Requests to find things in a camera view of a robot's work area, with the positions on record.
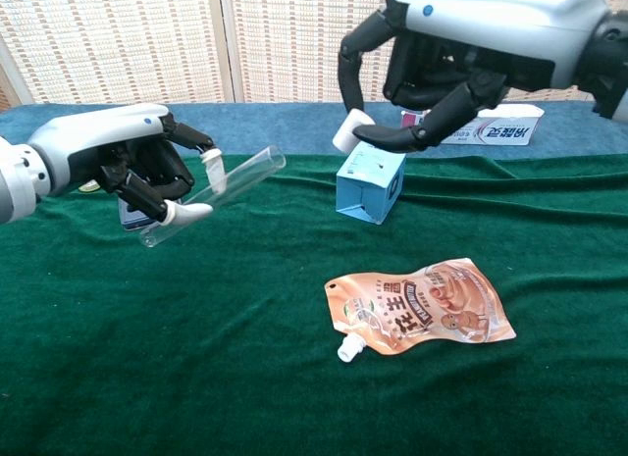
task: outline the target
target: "background wall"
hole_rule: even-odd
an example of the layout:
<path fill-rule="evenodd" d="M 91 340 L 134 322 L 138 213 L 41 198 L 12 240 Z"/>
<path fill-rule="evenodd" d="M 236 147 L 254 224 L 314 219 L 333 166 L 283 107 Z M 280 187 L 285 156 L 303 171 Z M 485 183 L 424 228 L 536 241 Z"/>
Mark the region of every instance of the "background wall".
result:
<path fill-rule="evenodd" d="M 617 10 L 628 0 L 608 0 Z M 0 0 L 0 110 L 23 103 L 340 101 L 344 35 L 384 0 Z M 382 100 L 392 43 L 365 56 Z M 510 99 L 586 99 L 575 89 Z"/>

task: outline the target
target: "orange pouch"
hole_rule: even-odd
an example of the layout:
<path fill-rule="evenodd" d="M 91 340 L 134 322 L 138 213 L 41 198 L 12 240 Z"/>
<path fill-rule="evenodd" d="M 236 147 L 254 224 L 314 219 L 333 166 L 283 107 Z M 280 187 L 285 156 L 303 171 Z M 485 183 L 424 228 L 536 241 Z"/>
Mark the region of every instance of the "orange pouch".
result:
<path fill-rule="evenodd" d="M 482 343 L 514 338 L 499 296 L 468 258 L 410 275 L 362 273 L 325 284 L 334 329 L 347 334 L 339 356 L 368 345 L 394 355 L 434 338 Z"/>

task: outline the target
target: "blue carton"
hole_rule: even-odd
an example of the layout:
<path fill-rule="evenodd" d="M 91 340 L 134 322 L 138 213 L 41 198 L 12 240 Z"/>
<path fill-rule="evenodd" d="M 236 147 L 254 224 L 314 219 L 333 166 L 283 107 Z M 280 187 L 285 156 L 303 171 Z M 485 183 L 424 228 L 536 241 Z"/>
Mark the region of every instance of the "blue carton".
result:
<path fill-rule="evenodd" d="M 336 211 L 381 224 L 403 185 L 405 154 L 360 142 L 336 174 Z"/>

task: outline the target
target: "green tablecloth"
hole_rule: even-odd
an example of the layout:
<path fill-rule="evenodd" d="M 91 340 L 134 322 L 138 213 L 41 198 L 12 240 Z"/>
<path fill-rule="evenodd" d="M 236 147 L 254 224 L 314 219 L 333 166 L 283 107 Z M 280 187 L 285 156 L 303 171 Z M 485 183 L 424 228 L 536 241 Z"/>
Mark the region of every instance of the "green tablecloth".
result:
<path fill-rule="evenodd" d="M 382 226 L 339 166 L 154 249 L 104 193 L 2 226 L 0 454 L 626 454 L 628 157 L 408 160 Z M 338 359 L 326 280 L 459 257 L 516 339 Z"/>

